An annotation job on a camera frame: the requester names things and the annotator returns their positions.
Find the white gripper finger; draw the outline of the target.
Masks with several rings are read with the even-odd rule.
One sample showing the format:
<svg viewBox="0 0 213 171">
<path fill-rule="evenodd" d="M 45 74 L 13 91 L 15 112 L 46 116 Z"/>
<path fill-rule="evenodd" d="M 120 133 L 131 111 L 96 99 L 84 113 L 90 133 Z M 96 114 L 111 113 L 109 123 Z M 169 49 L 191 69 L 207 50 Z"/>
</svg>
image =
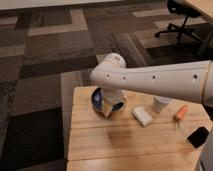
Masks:
<svg viewBox="0 0 213 171">
<path fill-rule="evenodd" d="M 104 116 L 108 117 L 112 113 L 112 109 L 113 109 L 112 106 L 104 105 L 102 107 L 102 112 L 103 112 Z"/>
</svg>

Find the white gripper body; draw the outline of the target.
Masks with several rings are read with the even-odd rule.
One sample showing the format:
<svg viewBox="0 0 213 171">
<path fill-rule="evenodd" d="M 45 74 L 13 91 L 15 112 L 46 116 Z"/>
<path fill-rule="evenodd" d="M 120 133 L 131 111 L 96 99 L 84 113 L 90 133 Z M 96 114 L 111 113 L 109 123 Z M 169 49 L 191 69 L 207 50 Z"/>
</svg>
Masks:
<svg viewBox="0 0 213 171">
<path fill-rule="evenodd" d="M 126 99 L 121 90 L 118 89 L 105 89 L 101 90 L 103 99 L 104 111 L 117 111 L 120 110 L 126 103 Z"/>
</svg>

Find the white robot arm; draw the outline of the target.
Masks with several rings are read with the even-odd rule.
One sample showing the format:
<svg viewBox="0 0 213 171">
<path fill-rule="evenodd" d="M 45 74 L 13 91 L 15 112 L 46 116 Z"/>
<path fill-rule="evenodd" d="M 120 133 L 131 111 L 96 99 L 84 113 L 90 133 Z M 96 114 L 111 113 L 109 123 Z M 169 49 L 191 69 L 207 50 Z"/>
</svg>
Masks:
<svg viewBox="0 0 213 171">
<path fill-rule="evenodd" d="M 127 68 L 122 56 L 108 54 L 91 72 L 101 88 L 103 114 L 121 102 L 123 90 L 203 104 L 213 108 L 213 61 Z"/>
</svg>

